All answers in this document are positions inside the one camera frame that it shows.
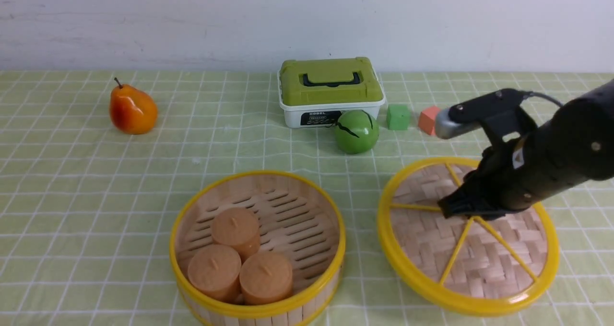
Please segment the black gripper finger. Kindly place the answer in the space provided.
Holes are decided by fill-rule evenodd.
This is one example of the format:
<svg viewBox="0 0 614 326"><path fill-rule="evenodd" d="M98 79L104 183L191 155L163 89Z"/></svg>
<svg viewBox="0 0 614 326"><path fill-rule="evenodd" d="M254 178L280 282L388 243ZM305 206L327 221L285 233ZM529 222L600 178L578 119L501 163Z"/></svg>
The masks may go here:
<svg viewBox="0 0 614 326"><path fill-rule="evenodd" d="M438 200L438 206L441 209L442 215L445 217L445 219L452 217L469 218L474 216L474 207L471 197L446 196Z"/></svg>

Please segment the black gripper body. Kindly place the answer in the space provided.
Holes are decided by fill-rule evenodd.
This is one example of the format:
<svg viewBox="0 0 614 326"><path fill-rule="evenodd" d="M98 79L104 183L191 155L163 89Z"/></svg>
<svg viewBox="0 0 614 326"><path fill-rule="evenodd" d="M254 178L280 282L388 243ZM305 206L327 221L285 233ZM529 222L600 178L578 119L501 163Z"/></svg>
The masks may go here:
<svg viewBox="0 0 614 326"><path fill-rule="evenodd" d="M508 214L520 213L520 209L505 206L503 192L507 190L502 182L504 172L512 167L512 149L493 146L483 152L478 167L467 173L462 185L449 196L472 198L474 216L483 220L496 220Z"/></svg>

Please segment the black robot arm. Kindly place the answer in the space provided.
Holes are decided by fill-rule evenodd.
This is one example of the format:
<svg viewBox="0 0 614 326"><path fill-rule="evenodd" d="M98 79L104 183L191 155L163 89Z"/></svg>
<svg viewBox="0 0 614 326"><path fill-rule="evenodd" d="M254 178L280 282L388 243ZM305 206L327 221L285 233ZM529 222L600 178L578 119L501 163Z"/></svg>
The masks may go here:
<svg viewBox="0 0 614 326"><path fill-rule="evenodd" d="M588 180L614 174L614 84L559 104L538 126L521 103L551 97L505 88L441 110L436 136L449 140L478 128L489 138L478 167L438 201L446 218L487 221L522 212Z"/></svg>

